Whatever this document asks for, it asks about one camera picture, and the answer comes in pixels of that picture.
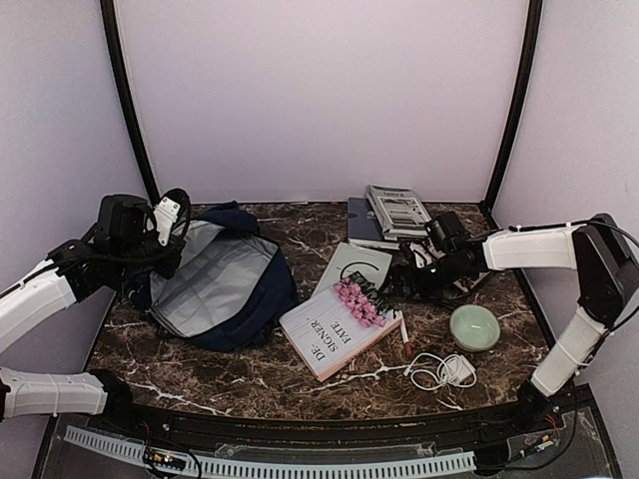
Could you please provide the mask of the grey ianra magazine book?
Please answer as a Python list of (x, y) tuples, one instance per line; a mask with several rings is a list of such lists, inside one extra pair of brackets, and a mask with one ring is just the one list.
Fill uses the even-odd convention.
[(368, 185), (365, 196), (386, 240), (427, 236), (431, 215), (413, 190)]

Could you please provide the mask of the navy blue student backpack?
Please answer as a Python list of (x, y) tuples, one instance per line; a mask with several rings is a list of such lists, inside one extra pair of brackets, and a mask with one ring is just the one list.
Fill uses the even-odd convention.
[(230, 352), (264, 345), (299, 294), (280, 246), (261, 234), (255, 215), (229, 202), (191, 220), (172, 278), (143, 274), (128, 299), (171, 335)]

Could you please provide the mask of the white designer fate book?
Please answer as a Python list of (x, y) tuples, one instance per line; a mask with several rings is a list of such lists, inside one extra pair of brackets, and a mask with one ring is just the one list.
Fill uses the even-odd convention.
[(287, 312), (280, 326), (314, 377), (324, 382), (402, 321), (402, 311), (354, 272)]

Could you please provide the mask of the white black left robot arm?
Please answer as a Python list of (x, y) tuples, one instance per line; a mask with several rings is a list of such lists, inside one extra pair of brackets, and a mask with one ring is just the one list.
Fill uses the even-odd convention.
[[(7, 350), (54, 314), (102, 288), (124, 293), (154, 272), (172, 277), (186, 245), (191, 201), (182, 189), (155, 206), (132, 195), (101, 200), (96, 222), (80, 239), (51, 250), (1, 293), (1, 348)], [(130, 387), (106, 369), (77, 374), (1, 370), (1, 417), (65, 413), (101, 415), (120, 435), (141, 426)]]

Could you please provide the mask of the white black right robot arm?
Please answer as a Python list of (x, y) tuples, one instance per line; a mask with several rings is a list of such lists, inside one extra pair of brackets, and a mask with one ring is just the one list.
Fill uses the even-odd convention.
[(572, 223), (510, 227), (472, 235), (454, 212), (428, 222), (426, 236), (438, 256), (419, 265), (407, 242), (405, 261), (392, 266), (382, 285), (391, 297), (427, 301), (455, 281), (489, 271), (566, 269), (576, 272), (574, 316), (543, 361), (517, 391), (509, 423), (533, 431), (548, 415), (553, 396), (590, 365), (604, 341), (631, 318), (625, 309), (638, 290), (637, 240), (608, 214)]

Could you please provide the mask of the floral square ceramic plate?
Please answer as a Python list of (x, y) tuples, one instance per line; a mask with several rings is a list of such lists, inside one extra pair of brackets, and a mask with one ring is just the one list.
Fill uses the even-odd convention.
[(468, 293), (474, 288), (483, 284), (490, 277), (489, 272), (481, 272), (477, 277), (463, 277), (456, 280), (452, 285), (462, 293)]

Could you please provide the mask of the red tipped white marker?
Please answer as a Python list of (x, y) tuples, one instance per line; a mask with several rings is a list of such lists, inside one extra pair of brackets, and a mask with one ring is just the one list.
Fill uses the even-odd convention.
[(402, 339), (402, 344), (404, 347), (405, 354), (407, 357), (413, 357), (412, 348), (411, 348), (411, 344), (410, 344), (410, 340), (409, 340), (409, 336), (408, 336), (408, 332), (407, 332), (407, 328), (406, 328), (406, 324), (404, 320), (400, 323), (399, 328), (400, 328), (400, 334), (401, 334), (401, 339)]

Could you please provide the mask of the pale green ceramic bowl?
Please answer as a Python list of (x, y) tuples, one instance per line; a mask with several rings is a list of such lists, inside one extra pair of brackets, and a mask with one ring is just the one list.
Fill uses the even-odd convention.
[(455, 343), (468, 352), (492, 348), (501, 335), (496, 316), (487, 308), (474, 304), (458, 307), (450, 316), (449, 329)]

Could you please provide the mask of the grey green notebook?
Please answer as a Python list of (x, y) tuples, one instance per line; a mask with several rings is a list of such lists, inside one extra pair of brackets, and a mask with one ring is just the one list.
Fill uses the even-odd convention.
[(359, 272), (380, 288), (392, 261), (390, 253), (341, 242), (333, 253), (312, 296), (330, 288), (344, 277)]

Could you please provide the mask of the dark blue notebook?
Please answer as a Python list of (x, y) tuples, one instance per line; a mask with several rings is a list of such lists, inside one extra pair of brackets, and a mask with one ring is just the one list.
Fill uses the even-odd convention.
[(347, 240), (349, 243), (377, 249), (399, 250), (396, 240), (384, 238), (379, 222), (366, 198), (347, 200)]

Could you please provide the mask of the black front table rail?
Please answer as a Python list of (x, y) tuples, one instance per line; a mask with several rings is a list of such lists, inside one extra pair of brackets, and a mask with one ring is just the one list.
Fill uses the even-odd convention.
[(113, 433), (210, 449), (225, 440), (269, 446), (438, 446), (501, 443), (522, 374), (488, 369), (464, 392), (416, 388), (399, 366), (346, 370), (323, 384), (298, 364), (187, 364), (123, 374), (133, 398), (89, 419)]

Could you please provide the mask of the black left corner frame post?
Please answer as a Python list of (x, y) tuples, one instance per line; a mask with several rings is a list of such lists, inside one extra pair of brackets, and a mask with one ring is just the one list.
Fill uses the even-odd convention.
[(133, 93), (125, 64), (124, 48), (119, 31), (116, 2), (113, 0), (100, 0), (99, 3), (104, 36), (121, 112), (145, 193), (154, 205), (160, 200), (160, 191), (147, 153), (134, 104)]

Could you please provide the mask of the black corner frame post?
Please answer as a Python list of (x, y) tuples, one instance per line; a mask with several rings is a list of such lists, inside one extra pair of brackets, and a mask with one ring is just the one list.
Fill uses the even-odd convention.
[(119, 31), (116, 2), (113, 0), (100, 0), (99, 3), (104, 36), (121, 112), (145, 193), (154, 205), (160, 200), (160, 191), (147, 153), (134, 104), (133, 93), (125, 64), (124, 48)]
[(521, 53), (518, 62), (512, 97), (508, 109), (502, 138), (497, 152), (488, 188), (481, 202), (485, 211), (491, 214), (497, 203), (508, 164), (514, 148), (516, 135), (524, 110), (530, 77), (534, 63), (537, 41), (543, 11), (542, 0), (528, 2), (527, 16), (523, 33)]

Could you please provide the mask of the black right corner frame post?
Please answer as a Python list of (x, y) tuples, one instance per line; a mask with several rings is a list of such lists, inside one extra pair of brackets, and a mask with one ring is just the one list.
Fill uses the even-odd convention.
[(534, 63), (537, 41), (543, 11), (542, 0), (528, 2), (527, 16), (523, 33), (521, 53), (518, 62), (512, 97), (508, 109), (502, 138), (497, 152), (488, 188), (481, 202), (485, 211), (491, 214), (497, 203), (508, 164), (514, 148), (516, 135), (524, 110), (530, 77)]

